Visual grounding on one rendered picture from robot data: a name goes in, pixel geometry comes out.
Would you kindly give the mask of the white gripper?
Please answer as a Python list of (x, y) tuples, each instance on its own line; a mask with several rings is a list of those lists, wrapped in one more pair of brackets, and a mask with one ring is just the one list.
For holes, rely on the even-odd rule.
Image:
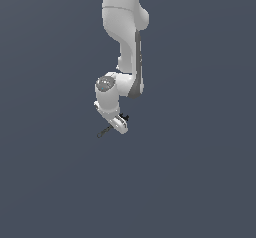
[(94, 102), (94, 106), (108, 124), (113, 126), (112, 129), (120, 134), (125, 134), (128, 131), (127, 121), (129, 120), (129, 115), (124, 116), (120, 112), (120, 107), (117, 107), (113, 112), (104, 112), (97, 101)]

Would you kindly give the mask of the thin dark elongated object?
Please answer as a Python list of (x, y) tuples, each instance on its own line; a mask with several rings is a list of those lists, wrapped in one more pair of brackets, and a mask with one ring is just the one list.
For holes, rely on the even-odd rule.
[(104, 134), (109, 132), (113, 128), (112, 125), (109, 125), (107, 128), (103, 129), (101, 132), (97, 134), (97, 138), (101, 138)]

